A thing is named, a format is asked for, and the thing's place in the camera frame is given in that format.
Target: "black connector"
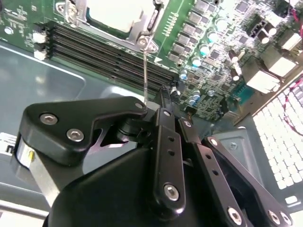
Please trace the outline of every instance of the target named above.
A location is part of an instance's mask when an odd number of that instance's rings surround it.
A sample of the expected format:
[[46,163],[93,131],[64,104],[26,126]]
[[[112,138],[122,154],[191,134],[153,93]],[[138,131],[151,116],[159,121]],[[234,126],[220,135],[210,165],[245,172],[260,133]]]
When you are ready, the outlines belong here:
[[293,7],[289,4],[289,2],[285,0],[277,0],[274,13],[281,18],[285,18],[290,14],[292,9]]

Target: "ventilation grille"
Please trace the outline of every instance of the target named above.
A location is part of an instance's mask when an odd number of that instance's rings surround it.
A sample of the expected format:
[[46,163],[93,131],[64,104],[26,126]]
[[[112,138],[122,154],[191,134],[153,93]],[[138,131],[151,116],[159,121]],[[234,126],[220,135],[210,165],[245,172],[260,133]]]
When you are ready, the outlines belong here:
[[[71,28],[52,24],[49,31],[49,57],[58,57],[118,82],[143,89],[143,60],[103,44]],[[154,64],[148,65],[149,93],[156,94],[162,85],[174,85],[177,73]]]
[[[303,137],[283,120],[285,95],[282,92],[262,109],[254,121],[278,187],[284,189],[303,181]],[[286,114],[295,128],[303,133],[303,84],[289,94]]]

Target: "gray metal panel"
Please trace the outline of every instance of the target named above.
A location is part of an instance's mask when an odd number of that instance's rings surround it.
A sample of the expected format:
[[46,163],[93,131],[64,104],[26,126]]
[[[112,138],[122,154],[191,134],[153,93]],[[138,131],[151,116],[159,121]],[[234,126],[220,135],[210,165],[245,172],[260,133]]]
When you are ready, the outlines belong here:
[[250,138],[246,129],[236,129],[215,134],[223,146],[253,175],[260,184],[263,184],[255,153],[250,143]]
[[[136,95],[56,62],[38,61],[30,55],[0,42],[0,132],[17,135],[23,110],[33,103]],[[88,155],[84,160],[84,173],[134,147],[135,143],[128,143],[123,148],[109,148]],[[9,160],[9,156],[0,154],[0,200],[48,210],[38,187],[16,178]]]

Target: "perforated metal panel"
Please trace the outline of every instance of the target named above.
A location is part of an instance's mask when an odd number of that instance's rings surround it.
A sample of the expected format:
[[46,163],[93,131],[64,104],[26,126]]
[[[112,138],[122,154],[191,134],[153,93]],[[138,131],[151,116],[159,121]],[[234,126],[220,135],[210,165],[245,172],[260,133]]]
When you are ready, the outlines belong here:
[[[283,195],[288,206],[302,206],[303,137],[294,132],[284,120],[283,105],[289,90],[283,91],[263,108],[254,117],[254,121],[272,174],[281,190],[277,193]],[[286,115],[290,123],[303,133],[303,85],[290,92],[288,99]]]

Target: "chip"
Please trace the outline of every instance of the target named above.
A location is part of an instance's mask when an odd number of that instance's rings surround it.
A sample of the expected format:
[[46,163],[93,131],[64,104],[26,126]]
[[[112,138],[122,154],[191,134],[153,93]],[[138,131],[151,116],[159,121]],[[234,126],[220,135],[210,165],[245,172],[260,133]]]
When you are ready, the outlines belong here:
[[186,46],[185,49],[184,49],[184,51],[186,51],[186,52],[191,52],[191,48],[188,47],[188,46]]
[[187,100],[187,97],[186,97],[186,96],[182,96],[180,99],[181,99],[182,101],[185,101],[185,100]]
[[208,7],[208,10],[211,11],[211,12],[214,12],[215,9],[216,9],[216,7],[212,6],[212,5],[209,5],[209,7]]
[[174,44],[172,50],[176,53],[182,53],[184,51],[184,47],[179,44]]
[[242,36],[239,40],[240,43],[245,44],[246,41],[248,40],[248,38],[246,38],[245,36]]
[[201,34],[203,32],[203,30],[201,28],[196,28],[195,32],[197,32],[198,34]]
[[246,12],[247,7],[248,7],[248,3],[242,1],[237,5],[236,10],[238,10],[241,13],[244,13]]
[[196,44],[197,42],[198,42],[198,40],[197,39],[195,39],[195,38],[190,38],[190,40],[189,40],[191,43],[193,43],[193,44]]
[[179,56],[174,54],[174,53],[170,53],[169,54],[169,60],[171,60],[173,62],[177,62],[179,60]]
[[186,59],[186,56],[181,55],[179,59],[182,60],[182,61],[184,61]]
[[201,11],[201,12],[205,12],[208,8],[208,3],[198,0],[195,4],[195,9]]
[[221,87],[224,91],[227,91],[229,89],[229,85],[223,84]]
[[192,89],[194,89],[195,88],[195,85],[193,85],[193,84],[190,84],[189,86],[188,86],[188,89],[189,90],[192,90]]
[[203,23],[207,23],[209,21],[209,19],[207,17],[202,17],[201,22]]
[[196,29],[195,26],[186,23],[183,27],[183,32],[192,35],[195,29]]
[[201,21],[201,19],[202,19],[202,17],[199,14],[197,14],[197,13],[191,12],[190,15],[189,15],[189,17],[188,17],[188,19],[191,22],[193,22],[194,24],[199,24],[200,21]]
[[221,79],[220,74],[216,74],[216,75],[213,77],[213,80],[219,80],[219,79]]
[[219,57],[219,53],[217,51],[213,51],[211,52],[210,57],[212,59],[217,59]]
[[188,37],[185,36],[185,35],[180,34],[180,35],[178,36],[178,42],[179,42],[179,43],[182,43],[182,44],[184,44],[184,45],[187,45],[188,42],[189,42],[189,40],[190,40],[190,38],[188,38]]
[[194,73],[192,73],[192,72],[188,72],[188,73],[187,73],[187,78],[188,78],[188,79],[192,79],[192,78],[194,78],[194,76],[195,76],[195,75],[194,75]]

